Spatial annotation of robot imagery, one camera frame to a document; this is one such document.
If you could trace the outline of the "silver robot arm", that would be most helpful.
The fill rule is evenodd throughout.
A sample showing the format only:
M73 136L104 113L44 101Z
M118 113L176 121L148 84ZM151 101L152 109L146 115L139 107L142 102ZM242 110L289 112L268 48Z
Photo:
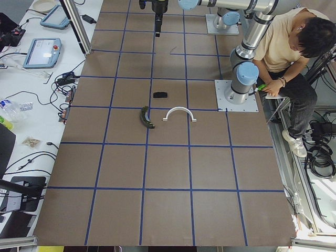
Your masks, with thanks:
M192 10L196 6L204 5L245 10L246 12L255 11L241 44L230 55L234 78L230 87L224 91L228 102L244 103L259 75L257 66L252 62L255 50L276 15L278 1L178 1L178 4L184 10Z
M236 11L218 8L217 15L213 21L213 25L218 30L226 30L230 26L236 25L240 20L240 14Z

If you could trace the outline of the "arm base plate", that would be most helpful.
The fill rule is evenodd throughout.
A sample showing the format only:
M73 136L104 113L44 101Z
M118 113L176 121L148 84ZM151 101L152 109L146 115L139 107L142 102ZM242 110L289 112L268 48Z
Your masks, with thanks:
M207 33L209 35L238 36L238 22L240 15L237 12L228 12L223 16L206 14Z
M253 87L246 94L235 93L231 80L215 80L217 110L219 112L259 112Z

